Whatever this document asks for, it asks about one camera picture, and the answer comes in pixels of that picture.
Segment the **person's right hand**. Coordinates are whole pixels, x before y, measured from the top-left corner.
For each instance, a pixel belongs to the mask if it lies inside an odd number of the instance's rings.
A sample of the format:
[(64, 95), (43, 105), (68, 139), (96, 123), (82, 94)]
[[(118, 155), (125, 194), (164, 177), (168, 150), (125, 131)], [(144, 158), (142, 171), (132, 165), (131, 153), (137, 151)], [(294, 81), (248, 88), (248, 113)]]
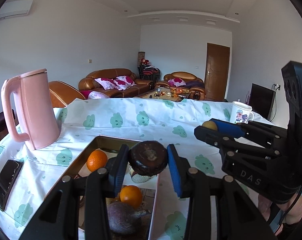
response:
[[(302, 196), (297, 198), (297, 194), (294, 194), (294, 196), (291, 198), (289, 202), (286, 204), (278, 204), (278, 207), (282, 211), (287, 211), (291, 204), (293, 204), (294, 200), (297, 199), (297, 202), (292, 207), (292, 209), (287, 213), (287, 215), (284, 218), (284, 222), (287, 224), (295, 224), (299, 222), (302, 218)], [(258, 209), (262, 216), (265, 218), (265, 220), (269, 219), (270, 216), (270, 207), (272, 202), (268, 200), (267, 198), (263, 197), (262, 195), (258, 195)]]

